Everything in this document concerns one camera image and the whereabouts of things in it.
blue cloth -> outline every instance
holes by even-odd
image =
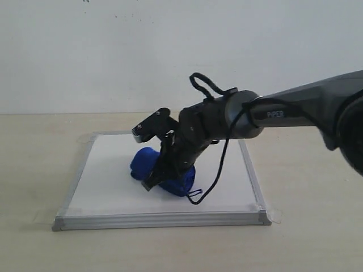
[[[151,147],[144,147],[140,149],[131,162],[131,176],[136,180],[145,180],[153,169],[158,156],[159,152],[153,150]],[[185,188],[178,180],[166,180],[160,183],[159,186],[169,193],[179,197],[185,197],[188,194],[190,196],[192,196],[192,194],[196,196],[197,194],[202,193],[202,191],[196,190],[190,192],[194,184],[195,173],[195,167],[193,166],[187,173],[184,174],[183,180]]]

robotic arm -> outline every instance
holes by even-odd
[[[267,96],[237,88],[223,91],[200,73],[189,79],[205,95],[203,102],[184,108],[178,121],[170,117],[169,109],[161,108],[132,130],[139,143],[154,136],[161,140],[160,156],[142,183],[146,190],[167,179],[178,179],[209,145],[225,140],[216,180],[193,204],[200,203],[219,179],[228,141],[255,138],[268,127],[316,126],[326,147],[331,151],[339,148],[350,166],[363,175],[363,70]]]

